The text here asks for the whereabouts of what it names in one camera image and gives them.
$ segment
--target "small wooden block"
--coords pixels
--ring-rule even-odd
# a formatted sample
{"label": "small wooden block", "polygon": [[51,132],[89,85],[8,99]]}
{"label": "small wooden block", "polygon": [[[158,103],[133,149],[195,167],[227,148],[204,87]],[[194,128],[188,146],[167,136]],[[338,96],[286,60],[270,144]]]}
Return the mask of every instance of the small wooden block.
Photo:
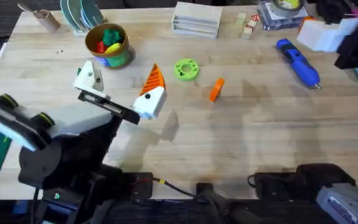
{"label": "small wooden block", "polygon": [[252,34],[252,28],[245,27],[244,31],[243,31],[243,33],[241,35],[241,38],[249,40],[250,37],[251,37],[251,34]]}
{"label": "small wooden block", "polygon": [[252,19],[250,19],[247,23],[247,26],[254,28],[256,26],[256,21],[253,21]]}
{"label": "small wooden block", "polygon": [[247,14],[240,12],[237,15],[237,19],[236,19],[236,26],[243,26],[244,25],[244,21],[246,20]]}

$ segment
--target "blue screwdriver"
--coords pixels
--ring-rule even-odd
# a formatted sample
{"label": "blue screwdriver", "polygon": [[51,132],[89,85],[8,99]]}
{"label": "blue screwdriver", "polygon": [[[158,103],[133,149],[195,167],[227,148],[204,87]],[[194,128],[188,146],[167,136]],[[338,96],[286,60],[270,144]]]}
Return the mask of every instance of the blue screwdriver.
{"label": "blue screwdriver", "polygon": [[277,41],[276,48],[284,54],[292,69],[302,82],[309,88],[320,89],[320,77],[303,54],[287,39]]}

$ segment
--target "green toy piece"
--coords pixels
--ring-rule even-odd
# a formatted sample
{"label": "green toy piece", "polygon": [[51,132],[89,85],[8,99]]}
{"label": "green toy piece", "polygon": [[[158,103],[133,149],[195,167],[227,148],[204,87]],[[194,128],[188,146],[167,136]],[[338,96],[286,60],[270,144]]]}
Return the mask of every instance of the green toy piece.
{"label": "green toy piece", "polygon": [[106,29],[104,30],[103,35],[103,43],[110,47],[113,44],[119,42],[122,39],[122,37],[119,35],[119,32],[114,29]]}
{"label": "green toy piece", "polygon": [[200,70],[196,61],[190,58],[184,58],[176,62],[174,72],[176,77],[184,82],[194,80]]}

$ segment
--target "green toy ring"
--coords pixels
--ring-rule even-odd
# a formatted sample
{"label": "green toy ring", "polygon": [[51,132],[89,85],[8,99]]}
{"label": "green toy ring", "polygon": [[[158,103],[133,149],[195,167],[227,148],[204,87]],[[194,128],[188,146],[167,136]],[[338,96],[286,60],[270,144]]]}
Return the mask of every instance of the green toy ring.
{"label": "green toy ring", "polygon": [[176,62],[174,72],[177,78],[181,81],[194,80],[200,68],[196,61],[190,58],[184,58]]}

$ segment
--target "red toy piece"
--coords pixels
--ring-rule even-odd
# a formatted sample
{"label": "red toy piece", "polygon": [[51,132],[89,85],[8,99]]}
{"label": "red toy piece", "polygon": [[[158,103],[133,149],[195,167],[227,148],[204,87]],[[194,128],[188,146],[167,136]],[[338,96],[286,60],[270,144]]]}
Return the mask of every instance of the red toy piece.
{"label": "red toy piece", "polygon": [[104,54],[106,51],[106,46],[104,45],[103,41],[98,42],[96,45],[96,52],[99,54]]}
{"label": "red toy piece", "polygon": [[251,19],[255,22],[258,22],[260,20],[260,15],[252,15]]}

